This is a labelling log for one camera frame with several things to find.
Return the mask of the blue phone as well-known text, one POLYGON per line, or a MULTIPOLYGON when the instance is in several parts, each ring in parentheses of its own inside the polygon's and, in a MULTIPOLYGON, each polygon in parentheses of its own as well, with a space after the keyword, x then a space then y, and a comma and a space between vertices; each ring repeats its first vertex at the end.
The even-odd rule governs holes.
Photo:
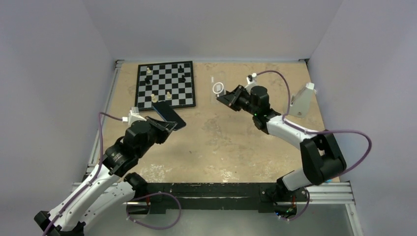
POLYGON ((174 131, 178 131, 186 127, 186 122, 166 101, 158 101, 153 103, 152 107, 163 118, 164 121, 176 123, 174 131))

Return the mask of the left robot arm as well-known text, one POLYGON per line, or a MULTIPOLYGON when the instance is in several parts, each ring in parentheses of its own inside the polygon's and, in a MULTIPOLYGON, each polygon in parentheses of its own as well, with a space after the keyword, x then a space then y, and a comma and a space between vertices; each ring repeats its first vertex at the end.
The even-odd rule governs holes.
POLYGON ((178 123, 141 116, 125 121, 125 134, 103 152, 88 177, 58 206, 34 217, 43 235, 83 236, 110 208, 147 197, 147 182, 129 171, 154 144, 163 144, 178 123))

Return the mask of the clear phone case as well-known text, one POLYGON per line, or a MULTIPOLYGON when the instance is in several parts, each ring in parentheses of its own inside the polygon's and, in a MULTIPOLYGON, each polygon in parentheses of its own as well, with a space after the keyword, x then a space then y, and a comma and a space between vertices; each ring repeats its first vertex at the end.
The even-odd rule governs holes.
POLYGON ((209 98, 211 104, 217 104, 218 97, 225 95, 226 73, 224 71, 216 71, 209 76, 209 98))

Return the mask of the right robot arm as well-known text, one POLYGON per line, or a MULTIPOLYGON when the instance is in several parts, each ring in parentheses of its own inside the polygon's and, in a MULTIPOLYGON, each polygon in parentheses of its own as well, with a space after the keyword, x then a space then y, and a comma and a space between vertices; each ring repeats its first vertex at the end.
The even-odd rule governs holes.
POLYGON ((347 164, 335 136, 305 130, 288 121, 271 108, 265 87, 254 86, 247 91, 238 86, 217 100, 234 111, 250 113, 259 130, 286 141, 300 151, 302 167, 277 179, 276 193, 280 199, 288 200, 296 190, 320 185, 346 170, 347 164))

